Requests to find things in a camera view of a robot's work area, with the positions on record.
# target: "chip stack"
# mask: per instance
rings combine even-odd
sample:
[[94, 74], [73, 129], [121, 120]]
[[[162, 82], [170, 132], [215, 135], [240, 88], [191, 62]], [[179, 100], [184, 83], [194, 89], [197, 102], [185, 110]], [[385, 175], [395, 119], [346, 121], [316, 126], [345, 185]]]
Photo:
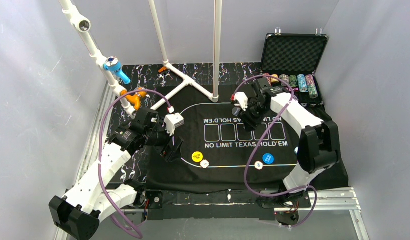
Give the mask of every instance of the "chip stack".
[[299, 74], [297, 77], [299, 91], [302, 93], [308, 92], [307, 80], [303, 74]]
[[287, 84], [289, 84], [289, 76], [286, 74], [282, 74], [279, 77], [281, 80], [284, 80]]
[[[273, 75], [271, 75], [271, 76], [276, 77], [276, 78], [279, 77], [277, 74], [273, 74]], [[271, 78], [271, 85], [278, 84], [279, 82], [280, 82], [280, 81], [279, 81], [278, 79]]]
[[296, 88], [296, 87], [298, 86], [297, 76], [295, 76], [295, 75], [290, 75], [290, 77], [289, 77], [289, 85], [290, 85], [292, 88]]
[[[270, 74], [269, 73], [264, 73], [263, 75], [265, 75], [265, 76], [270, 76]], [[265, 77], [266, 79], [267, 79], [267, 81], [268, 81], [268, 84], [270, 84], [271, 85], [271, 77]]]
[[313, 75], [311, 74], [306, 75], [305, 80], [306, 80], [306, 85], [308, 85], [309, 97], [312, 99], [316, 99], [319, 96], [319, 93], [317, 92], [317, 87], [316, 87], [316, 83], [314, 82]]

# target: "white wall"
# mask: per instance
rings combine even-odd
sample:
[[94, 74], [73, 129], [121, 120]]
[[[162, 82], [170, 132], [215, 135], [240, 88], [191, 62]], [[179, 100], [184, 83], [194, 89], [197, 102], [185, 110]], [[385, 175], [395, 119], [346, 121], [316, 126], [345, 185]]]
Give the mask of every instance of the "white wall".
[[[339, 0], [224, 0], [221, 62], [260, 62], [267, 33], [313, 34], [324, 28]], [[147, 0], [77, 0], [92, 22], [105, 56], [124, 64], [161, 64], [162, 55]], [[155, 0], [172, 63], [212, 63], [213, 0]]]
[[410, 239], [410, 0], [341, 0], [317, 76], [372, 239]]
[[52, 239], [105, 79], [57, 0], [0, 1], [0, 239]]

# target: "black poker mat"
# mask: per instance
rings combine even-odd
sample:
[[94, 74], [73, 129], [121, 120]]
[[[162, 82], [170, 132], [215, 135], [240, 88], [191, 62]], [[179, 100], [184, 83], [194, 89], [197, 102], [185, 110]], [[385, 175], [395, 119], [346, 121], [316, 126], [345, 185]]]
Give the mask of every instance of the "black poker mat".
[[[150, 151], [146, 187], [149, 190], [169, 190], [190, 193], [211, 193], [218, 191], [244, 190], [243, 175], [245, 165], [255, 144], [269, 125], [275, 113], [270, 112], [265, 122], [255, 132], [245, 132], [240, 119], [233, 114], [234, 106], [230, 97], [236, 85], [225, 85], [219, 88], [218, 104], [211, 103], [203, 94], [193, 87], [186, 87], [171, 100], [176, 112], [184, 117], [185, 124], [176, 129], [176, 136], [184, 139], [181, 148], [182, 159], [165, 162], [156, 151]], [[162, 94], [169, 93], [174, 87], [158, 87]], [[252, 96], [250, 87], [243, 89]], [[159, 110], [161, 116], [166, 114], [166, 107]], [[329, 118], [324, 109], [313, 109], [314, 112]], [[263, 141], [252, 160], [248, 171], [248, 182], [256, 189], [274, 188], [292, 171], [297, 163], [295, 148], [299, 137], [284, 121], [279, 120]], [[194, 154], [201, 152], [203, 160], [209, 162], [207, 168], [195, 162]], [[274, 162], [266, 164], [265, 154], [271, 154]], [[261, 162], [263, 168], [254, 167]], [[348, 175], [343, 163], [329, 169], [315, 179], [318, 189], [340, 188], [348, 186]]]

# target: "robotic arm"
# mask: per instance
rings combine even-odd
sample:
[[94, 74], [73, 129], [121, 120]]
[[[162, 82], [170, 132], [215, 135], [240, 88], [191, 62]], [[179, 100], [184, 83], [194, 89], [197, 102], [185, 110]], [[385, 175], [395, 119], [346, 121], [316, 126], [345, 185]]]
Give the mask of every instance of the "robotic arm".
[[[235, 106], [241, 108], [239, 117], [245, 124], [245, 129], [256, 129], [268, 111], [280, 113], [285, 105], [289, 104], [281, 117], [299, 136], [298, 164], [283, 180], [280, 192], [308, 186], [315, 177], [341, 160], [336, 123], [324, 122], [312, 115], [297, 100], [290, 102], [291, 95], [280, 84], [271, 86], [265, 78], [260, 78], [252, 84], [252, 88], [255, 97], [248, 99], [244, 92], [238, 92], [232, 99]], [[301, 191], [303, 189], [294, 190], [290, 195]]]
[[[102, 151], [102, 162], [96, 160], [86, 174], [63, 197], [54, 196], [49, 209], [55, 225], [78, 240], [88, 240], [97, 231], [99, 224], [115, 213], [114, 207], [105, 197], [99, 184], [98, 165], [101, 164], [102, 178], [106, 185], [117, 171], [128, 162], [136, 151], [144, 146], [153, 146], [166, 162], [181, 156], [183, 143], [172, 138], [177, 127], [184, 124], [179, 113], [168, 114], [165, 119], [149, 108], [140, 108], [128, 126], [119, 126], [109, 138]], [[109, 193], [119, 208], [135, 202], [142, 187], [122, 184]]]

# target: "orange clamp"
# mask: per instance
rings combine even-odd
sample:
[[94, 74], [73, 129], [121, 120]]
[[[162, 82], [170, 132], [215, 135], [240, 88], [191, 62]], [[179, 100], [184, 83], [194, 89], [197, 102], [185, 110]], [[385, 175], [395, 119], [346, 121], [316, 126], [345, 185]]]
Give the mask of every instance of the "orange clamp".
[[[144, 87], [138, 87], [136, 88], [136, 90], [142, 90], [145, 89]], [[124, 95], [127, 93], [127, 90], [123, 90], [121, 91], [121, 93], [119, 94], [120, 96]], [[127, 99], [127, 101], [129, 101], [131, 104], [134, 105], [134, 109], [139, 110], [139, 108], [142, 106], [142, 102], [141, 99], [146, 97], [148, 93], [145, 91], [139, 91], [136, 92], [133, 96], [132, 95], [127, 95], [125, 96], [125, 98]]]

